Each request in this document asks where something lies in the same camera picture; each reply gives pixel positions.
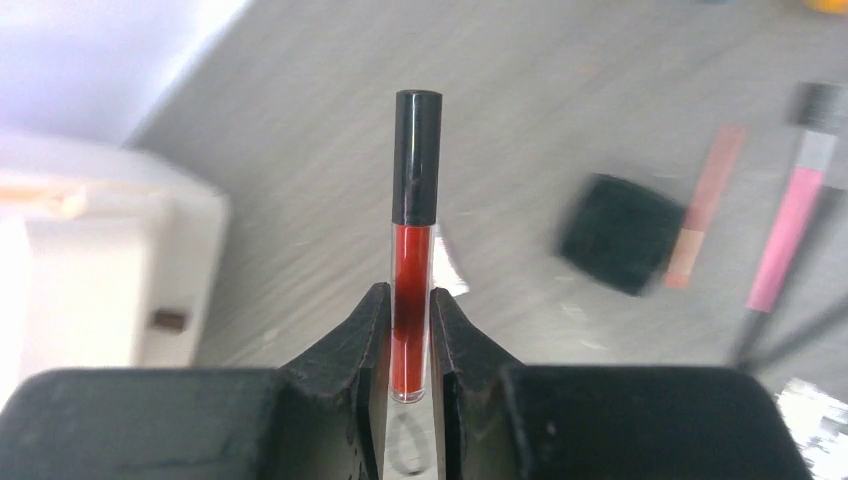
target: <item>gray carpet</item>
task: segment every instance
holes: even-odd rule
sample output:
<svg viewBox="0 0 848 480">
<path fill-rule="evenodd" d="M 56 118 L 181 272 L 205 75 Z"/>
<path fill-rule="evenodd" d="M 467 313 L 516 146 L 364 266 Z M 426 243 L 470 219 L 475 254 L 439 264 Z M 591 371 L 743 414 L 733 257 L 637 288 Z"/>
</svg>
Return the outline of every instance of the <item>gray carpet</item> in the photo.
<svg viewBox="0 0 848 480">
<path fill-rule="evenodd" d="M 793 160 L 791 96 L 848 80 L 846 45 L 845 19 L 800 0 L 257 0 L 135 140 L 232 196 L 198 361 L 285 363 L 387 278 L 394 92 L 427 88 L 444 94 L 439 212 L 472 321 L 526 362 L 722 363 Z M 688 290 L 628 297 L 550 254 L 590 173 L 688 202 L 728 123 L 748 141 Z M 848 294 L 846 215 L 775 336 Z M 833 330 L 761 379 L 848 399 L 846 342 Z M 431 431 L 427 408 L 410 411 Z M 408 440 L 390 443 L 413 465 Z"/>
</svg>

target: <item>lip gloss applicator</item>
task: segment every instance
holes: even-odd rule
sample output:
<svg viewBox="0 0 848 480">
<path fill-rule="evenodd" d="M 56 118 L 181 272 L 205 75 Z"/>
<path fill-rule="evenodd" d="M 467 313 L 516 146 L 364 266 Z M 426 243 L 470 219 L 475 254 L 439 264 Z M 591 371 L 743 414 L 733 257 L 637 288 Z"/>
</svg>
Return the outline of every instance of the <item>lip gloss applicator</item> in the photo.
<svg viewBox="0 0 848 480">
<path fill-rule="evenodd" d="M 391 397 L 424 396 L 442 95 L 397 93 L 392 199 Z"/>
</svg>

